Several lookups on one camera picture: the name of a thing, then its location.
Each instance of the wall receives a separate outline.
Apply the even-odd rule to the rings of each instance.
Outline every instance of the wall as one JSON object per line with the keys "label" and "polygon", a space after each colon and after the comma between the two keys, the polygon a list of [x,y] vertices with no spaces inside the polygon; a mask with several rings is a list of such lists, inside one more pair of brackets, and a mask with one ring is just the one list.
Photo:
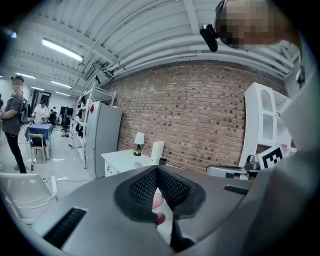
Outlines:
{"label": "wall", "polygon": [[[31,90],[27,81],[24,81],[22,90],[24,98],[31,101],[33,90]],[[13,92],[14,90],[12,89],[11,80],[0,78],[0,94],[5,105]]]}
{"label": "wall", "polygon": [[284,83],[246,66],[222,61],[167,64],[131,74],[105,89],[117,91],[123,110],[118,150],[135,149],[143,132],[142,153],[164,141],[163,157],[186,170],[238,165],[245,134],[244,92],[257,82],[287,94]]}
{"label": "wall", "polygon": [[56,112],[59,115],[61,107],[68,107],[73,109],[73,113],[76,111],[76,100],[67,96],[60,96],[56,93],[52,93],[49,101],[49,110],[56,108]]}

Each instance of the metal shelving unit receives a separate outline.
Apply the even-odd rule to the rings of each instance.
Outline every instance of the metal shelving unit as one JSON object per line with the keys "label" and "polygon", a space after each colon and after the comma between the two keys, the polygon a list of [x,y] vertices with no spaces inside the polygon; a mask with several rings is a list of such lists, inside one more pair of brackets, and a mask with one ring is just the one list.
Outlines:
{"label": "metal shelving unit", "polygon": [[[76,102],[76,104],[81,102],[81,106],[76,109],[76,114],[78,114],[78,112],[80,110],[82,110],[82,114],[84,114],[84,119],[83,119],[83,121],[81,121],[81,120],[77,120],[75,118],[74,121],[83,127],[83,131],[82,131],[83,138],[79,137],[78,133],[75,136],[73,136],[73,138],[75,139],[74,146],[76,147],[76,150],[80,155],[80,158],[81,158],[82,164],[83,164],[83,168],[87,168],[87,163],[86,163],[86,128],[87,128],[87,121],[88,121],[88,114],[90,111],[90,107],[91,107],[92,103],[98,102],[98,101],[102,101],[102,102],[111,101],[110,106],[112,107],[114,105],[114,101],[116,98],[116,91],[109,92],[107,90],[104,90],[104,89],[97,87],[97,85],[98,85],[98,83],[94,82],[92,88],[89,89],[88,91],[85,91],[84,94],[81,95]],[[83,97],[85,97],[85,99],[86,99],[85,105],[81,101],[81,99]]]}

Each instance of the blue table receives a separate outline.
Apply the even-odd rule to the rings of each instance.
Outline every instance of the blue table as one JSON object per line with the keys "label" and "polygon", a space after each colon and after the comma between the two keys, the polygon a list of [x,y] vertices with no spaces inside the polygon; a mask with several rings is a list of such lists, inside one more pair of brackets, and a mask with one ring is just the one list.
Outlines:
{"label": "blue table", "polygon": [[[34,123],[26,127],[25,130],[25,138],[28,141],[29,140],[29,134],[41,134],[43,135],[43,138],[45,139],[45,142],[48,146],[48,149],[51,150],[51,133],[53,131],[54,127],[51,124],[39,124]],[[46,157],[49,160],[49,151],[46,152]]]}

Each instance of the ceiling beam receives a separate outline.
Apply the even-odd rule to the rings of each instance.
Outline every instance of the ceiling beam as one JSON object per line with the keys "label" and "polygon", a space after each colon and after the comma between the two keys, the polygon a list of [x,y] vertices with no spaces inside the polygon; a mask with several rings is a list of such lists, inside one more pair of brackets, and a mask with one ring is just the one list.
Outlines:
{"label": "ceiling beam", "polygon": [[29,53],[26,53],[26,52],[10,51],[7,54],[8,54],[8,56],[24,59],[24,60],[27,60],[27,61],[32,61],[32,62],[35,62],[37,64],[42,64],[42,65],[48,66],[50,68],[53,68],[53,69],[56,69],[56,70],[60,70],[62,72],[69,73],[70,75],[77,76],[79,78],[83,78],[84,75],[85,75],[84,73],[80,73],[77,70],[72,69],[70,67],[61,65],[61,64],[56,63],[54,61],[51,61],[49,59],[38,57],[36,55],[29,54]]}
{"label": "ceiling beam", "polygon": [[200,31],[194,3],[192,0],[183,0],[183,3],[189,17],[192,34],[197,35],[200,33]]}
{"label": "ceiling beam", "polygon": [[58,21],[54,21],[52,19],[45,18],[38,15],[31,15],[28,19],[25,20],[25,23],[36,24],[39,26],[43,26],[43,27],[55,30],[61,34],[64,34],[68,38],[78,42],[80,45],[82,45],[84,48],[88,49],[89,51],[93,51],[95,54],[105,59],[109,63],[115,64],[119,62],[118,57],[112,54],[109,50],[97,44],[95,41],[91,40],[85,35],[72,29],[71,27],[68,27]]}
{"label": "ceiling beam", "polygon": [[[17,72],[18,73],[21,73],[21,74],[24,74],[26,73],[26,70],[22,70],[22,69],[19,69],[19,68],[2,68],[1,69],[3,72],[5,73],[8,73],[10,76],[16,74]],[[51,87],[51,90],[60,90],[60,87],[58,85],[54,85],[53,83],[51,83],[51,81],[54,80],[54,78],[50,78],[50,77],[46,77],[46,76],[43,76],[41,74],[38,74],[38,73],[29,73],[28,74],[30,75],[34,75],[36,79],[27,79],[29,82],[29,84],[35,84],[35,83],[38,83],[39,81],[42,82],[42,84],[46,84],[48,87]],[[69,93],[72,93],[72,89],[75,89],[75,90],[78,90],[78,91],[81,91],[81,92],[84,92],[86,89],[85,88],[82,88],[78,85],[73,85],[72,86],[72,89],[68,90],[68,89],[65,89],[63,86],[61,86],[61,89],[66,91],[66,92],[69,92]]]}

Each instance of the cable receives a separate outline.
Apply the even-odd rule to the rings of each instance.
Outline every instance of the cable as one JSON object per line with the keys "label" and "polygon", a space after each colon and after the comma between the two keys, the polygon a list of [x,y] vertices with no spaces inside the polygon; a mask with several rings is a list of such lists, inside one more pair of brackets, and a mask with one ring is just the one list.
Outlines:
{"label": "cable", "polygon": [[[41,177],[41,178],[44,178],[44,179],[48,179],[48,180],[51,180],[51,178],[48,178],[48,177]],[[57,182],[91,182],[91,181],[95,181],[95,180],[99,180],[101,178],[105,178],[104,176],[103,177],[100,177],[100,178],[95,178],[95,179],[86,179],[86,180],[63,180],[63,179],[56,179]]]}

